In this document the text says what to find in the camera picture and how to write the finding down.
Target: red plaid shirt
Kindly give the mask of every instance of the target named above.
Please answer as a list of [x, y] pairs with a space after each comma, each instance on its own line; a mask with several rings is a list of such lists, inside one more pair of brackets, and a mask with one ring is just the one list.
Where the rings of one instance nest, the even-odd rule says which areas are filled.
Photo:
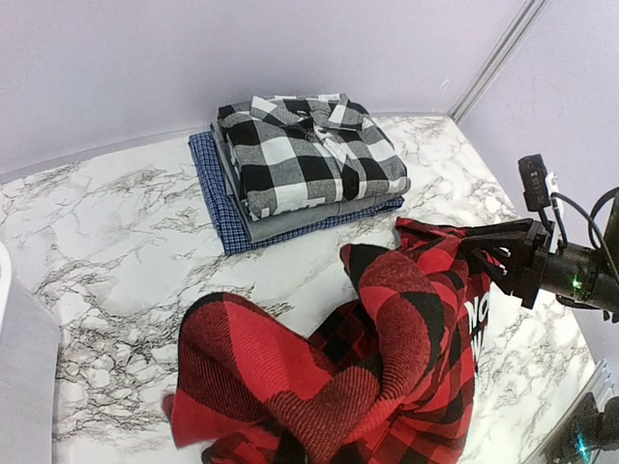
[[164, 408], [206, 462], [453, 463], [471, 420], [489, 277], [469, 229], [399, 219], [401, 246], [345, 246], [360, 300], [309, 338], [230, 294], [196, 302]]

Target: shirt collar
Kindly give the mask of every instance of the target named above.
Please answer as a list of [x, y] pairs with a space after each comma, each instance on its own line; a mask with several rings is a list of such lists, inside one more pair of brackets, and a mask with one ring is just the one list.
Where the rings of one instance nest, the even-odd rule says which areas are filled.
[[[298, 114], [290, 111], [286, 107], [285, 100], [306, 102], [309, 114]], [[324, 121], [324, 116], [322, 118], [315, 118], [317, 115], [312, 115], [313, 112], [320, 111], [322, 113], [326, 112], [329, 115], [326, 122], [322, 125], [325, 129], [360, 131], [363, 128], [365, 117], [365, 112], [361, 110], [363, 108], [357, 103], [350, 101], [345, 94], [301, 99], [286, 97], [272, 100], [253, 97], [251, 99], [250, 116], [278, 127], [301, 126], [310, 129], [313, 127], [314, 119], [322, 119]]]

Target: stack of folded clothes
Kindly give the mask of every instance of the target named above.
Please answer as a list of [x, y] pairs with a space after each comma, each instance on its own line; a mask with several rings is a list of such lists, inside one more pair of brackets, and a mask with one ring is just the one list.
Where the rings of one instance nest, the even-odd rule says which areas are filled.
[[410, 188], [392, 143], [344, 94], [224, 106], [190, 146], [227, 255], [399, 208]]

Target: black cable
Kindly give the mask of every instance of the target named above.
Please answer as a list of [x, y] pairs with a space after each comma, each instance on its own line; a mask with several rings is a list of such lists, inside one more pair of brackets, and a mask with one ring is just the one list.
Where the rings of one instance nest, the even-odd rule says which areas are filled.
[[550, 221], [548, 220], [548, 216], [545, 214], [545, 211], [540, 210], [538, 213], [540, 214], [540, 220], [542, 221], [544, 229], [547, 230], [549, 234], [551, 234], [552, 226], [550, 225]]
[[[593, 451], [597, 451], [598, 454], [596, 454], [595, 459], [598, 459], [598, 456], [600, 455], [600, 451], [602, 451], [601, 448], [591, 448], [588, 449], [588, 451], [591, 451], [591, 453], [593, 454]], [[581, 453], [580, 451], [576, 451], [574, 454], [571, 454], [569, 456], [564, 457], [563, 459], [561, 459], [559, 461], [559, 464], [573, 464], [575, 462], [576, 459], [581, 458]]]
[[591, 464], [596, 464], [596, 462], [598, 462], [598, 458], [600, 457], [601, 452], [602, 449], [598, 449], [598, 453], [596, 454], [596, 457], [593, 458], [593, 461], [591, 461]]
[[598, 307], [591, 306], [590, 304], [587, 304], [587, 303], [575, 302], [574, 300], [568, 297], [561, 296], [561, 295], [557, 295], [556, 299], [557, 299], [557, 302], [559, 302], [561, 305], [573, 307], [574, 309], [599, 309]]
[[559, 204], [553, 195], [550, 196], [550, 201], [552, 202], [552, 211], [554, 211], [554, 216], [557, 219], [557, 224], [559, 225], [559, 231], [561, 231], [561, 248], [565, 248], [568, 245], [568, 231], [565, 229], [565, 223], [563, 222], [563, 218], [561, 217], [561, 211], [559, 211]]
[[[614, 197], [617, 196], [617, 193], [619, 193], [619, 187], [613, 188], [607, 191], [604, 195], [602, 195], [591, 210], [591, 219], [595, 220], [600, 210], [605, 206], [606, 203], [613, 200]], [[591, 242], [593, 248], [600, 249], [600, 246], [596, 244], [595, 240], [593, 240], [593, 227], [591, 227], [591, 224], [589, 224], [589, 241]]]
[[617, 271], [617, 267], [615, 266], [615, 263], [612, 260], [612, 255], [610, 254], [610, 250], [608, 249], [608, 245], [606, 244], [606, 241], [604, 240], [604, 236], [602, 235], [602, 231], [600, 230], [600, 227], [598, 227], [598, 224], [596, 224], [593, 218], [589, 216], [589, 214], [586, 211], [584, 211], [584, 209], [580, 205], [578, 205], [575, 201], [573, 201], [572, 198], [570, 198], [569, 196], [566, 196], [563, 193], [554, 192], [551, 195], [551, 197], [559, 198], [560, 200], [565, 201], [572, 208], [577, 210], [581, 216], [587, 219], [587, 222], [589, 222], [589, 225], [593, 228], [593, 231], [595, 232], [596, 237], [598, 238], [598, 240], [600, 241], [600, 244], [602, 245], [602, 249], [604, 250], [604, 254], [606, 255], [606, 261], [608, 263], [608, 266], [612, 270], [613, 277], [617, 280], [617, 283], [619, 283], [619, 271]]

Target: marble countertop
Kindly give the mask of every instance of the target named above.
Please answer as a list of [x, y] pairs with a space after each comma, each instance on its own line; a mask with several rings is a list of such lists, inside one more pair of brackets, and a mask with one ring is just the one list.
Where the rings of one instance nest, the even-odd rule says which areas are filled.
[[[451, 120], [379, 124], [413, 183], [399, 211], [232, 257], [222, 254], [186, 138], [0, 186], [0, 240], [62, 326], [57, 464], [199, 462], [198, 447], [174, 448], [160, 410], [162, 393], [175, 388], [181, 317], [199, 296], [238, 293], [308, 335], [355, 297], [334, 252], [342, 245], [393, 247], [397, 216], [455, 225], [516, 218]], [[494, 288], [460, 462], [521, 462], [593, 369], [569, 310], [548, 294], [522, 309]]]

